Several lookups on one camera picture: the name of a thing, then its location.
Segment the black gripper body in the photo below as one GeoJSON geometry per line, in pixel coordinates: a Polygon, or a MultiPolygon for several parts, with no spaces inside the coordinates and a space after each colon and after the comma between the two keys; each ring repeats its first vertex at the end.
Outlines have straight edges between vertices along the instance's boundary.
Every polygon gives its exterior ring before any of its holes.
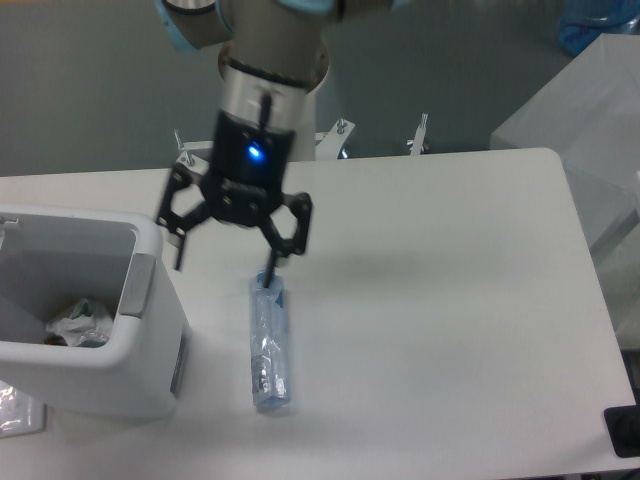
{"type": "Polygon", "coordinates": [[[295,137],[293,130],[261,130],[221,111],[209,168],[200,183],[210,216],[252,228],[278,209],[295,137]]]}

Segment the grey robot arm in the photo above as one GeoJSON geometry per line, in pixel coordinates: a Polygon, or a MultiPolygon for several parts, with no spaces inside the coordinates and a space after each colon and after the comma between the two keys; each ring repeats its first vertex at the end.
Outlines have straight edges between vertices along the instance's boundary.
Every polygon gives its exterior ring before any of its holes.
{"type": "Polygon", "coordinates": [[[401,7],[399,1],[159,1],[170,38],[191,50],[229,42],[212,153],[204,172],[177,161],[156,222],[186,247],[213,218],[259,229],[270,247],[269,287],[279,260],[303,255],[313,203],[282,190],[323,29],[401,7]]]}

